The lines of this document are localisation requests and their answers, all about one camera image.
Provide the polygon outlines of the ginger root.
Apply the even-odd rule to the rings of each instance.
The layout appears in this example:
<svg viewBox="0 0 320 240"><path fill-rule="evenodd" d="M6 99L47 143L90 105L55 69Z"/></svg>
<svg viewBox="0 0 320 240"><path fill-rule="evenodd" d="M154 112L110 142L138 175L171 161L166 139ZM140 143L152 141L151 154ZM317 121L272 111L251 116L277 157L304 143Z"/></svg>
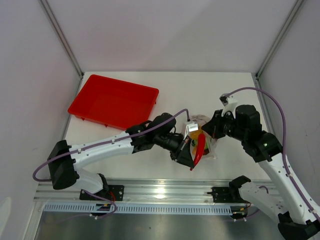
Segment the ginger root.
<svg viewBox="0 0 320 240"><path fill-rule="evenodd" d="M197 143L198 142L198 138L199 138L199 135L202 133L203 131L201 129L198 129L196 131L192 131L189 133L189 136L190 138L195 142Z"/></svg>

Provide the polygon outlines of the red chili pepper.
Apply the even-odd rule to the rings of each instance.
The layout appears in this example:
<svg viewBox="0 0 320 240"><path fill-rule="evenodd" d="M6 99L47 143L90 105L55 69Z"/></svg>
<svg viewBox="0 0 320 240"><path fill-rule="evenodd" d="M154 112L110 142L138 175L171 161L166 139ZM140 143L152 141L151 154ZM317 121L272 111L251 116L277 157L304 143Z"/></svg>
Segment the red chili pepper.
<svg viewBox="0 0 320 240"><path fill-rule="evenodd" d="M205 143L206 143L206 136L203 133L201 133L197 141L197 148L196 148L195 157L193 160L193 167L190 168L190 171L192 171L195 168L195 166L200 162L204 154Z"/></svg>

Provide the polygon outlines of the clear zip bag pink dots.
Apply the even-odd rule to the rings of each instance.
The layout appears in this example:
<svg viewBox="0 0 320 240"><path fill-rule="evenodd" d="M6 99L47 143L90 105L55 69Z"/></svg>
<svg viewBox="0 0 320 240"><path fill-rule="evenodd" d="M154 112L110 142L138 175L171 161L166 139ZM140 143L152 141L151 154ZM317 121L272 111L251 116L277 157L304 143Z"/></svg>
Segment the clear zip bag pink dots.
<svg viewBox="0 0 320 240"><path fill-rule="evenodd" d="M190 152L193 160L202 159L216 159L215 149L217 146L217 139L212 138L206 133L202 127L209 122L210 118L206 115L198 114L192 115L190 120L197 124L197 130L192 129L188 132L191 139Z"/></svg>

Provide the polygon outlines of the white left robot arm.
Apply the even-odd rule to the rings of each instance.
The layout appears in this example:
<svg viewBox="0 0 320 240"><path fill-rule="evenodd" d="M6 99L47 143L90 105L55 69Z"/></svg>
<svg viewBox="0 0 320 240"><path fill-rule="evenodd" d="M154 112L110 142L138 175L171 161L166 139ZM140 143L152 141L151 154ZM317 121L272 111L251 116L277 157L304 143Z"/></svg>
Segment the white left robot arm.
<svg viewBox="0 0 320 240"><path fill-rule="evenodd" d="M153 121L147 120L96 142L78 145L69 145L66 140L57 142L47 159L53 189L76 187L103 200L109 193L106 178L101 173L84 170L84 167L108 158L148 151L155 145L169 151L174 162L194 168L190 133L199 130L199 125L188 120L184 132L176 133L176 123L171 114L162 113Z"/></svg>

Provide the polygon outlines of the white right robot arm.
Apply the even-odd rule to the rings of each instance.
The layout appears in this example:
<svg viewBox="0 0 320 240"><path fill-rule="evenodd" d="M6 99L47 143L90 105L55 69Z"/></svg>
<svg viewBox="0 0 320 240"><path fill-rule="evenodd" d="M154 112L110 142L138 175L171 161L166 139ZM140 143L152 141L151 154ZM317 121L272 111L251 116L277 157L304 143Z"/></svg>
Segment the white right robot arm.
<svg viewBox="0 0 320 240"><path fill-rule="evenodd" d="M243 199L252 203L277 223L286 240L309 240L319 233L319 205L301 182L294 179L284 145L262 129L260 113L253 105L240 105L235 113L216 110L202 130L216 139L228 136L239 140L244 151L269 176L282 198L276 200L242 175L229 182L228 196L232 201Z"/></svg>

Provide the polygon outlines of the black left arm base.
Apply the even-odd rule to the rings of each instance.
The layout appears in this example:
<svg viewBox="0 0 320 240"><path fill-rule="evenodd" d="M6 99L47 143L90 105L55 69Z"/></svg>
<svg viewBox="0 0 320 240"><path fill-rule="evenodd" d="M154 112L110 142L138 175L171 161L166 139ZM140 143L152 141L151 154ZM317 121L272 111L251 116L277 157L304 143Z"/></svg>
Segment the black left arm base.
<svg viewBox="0 0 320 240"><path fill-rule="evenodd" d="M124 185L109 185L103 174L89 172L81 172L75 186L80 189L79 199L82 201L122 201L125 190Z"/></svg>

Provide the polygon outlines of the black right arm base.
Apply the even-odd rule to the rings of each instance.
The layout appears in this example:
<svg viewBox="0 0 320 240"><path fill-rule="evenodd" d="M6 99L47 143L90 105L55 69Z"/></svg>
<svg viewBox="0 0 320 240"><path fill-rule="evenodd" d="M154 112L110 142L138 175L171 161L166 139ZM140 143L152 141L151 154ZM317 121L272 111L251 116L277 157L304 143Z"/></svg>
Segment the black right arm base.
<svg viewBox="0 0 320 240"><path fill-rule="evenodd" d="M250 182L248 177L242 175L230 181L227 187L213 186L206 194L212 196L214 203L244 204L246 201L241 198L239 189Z"/></svg>

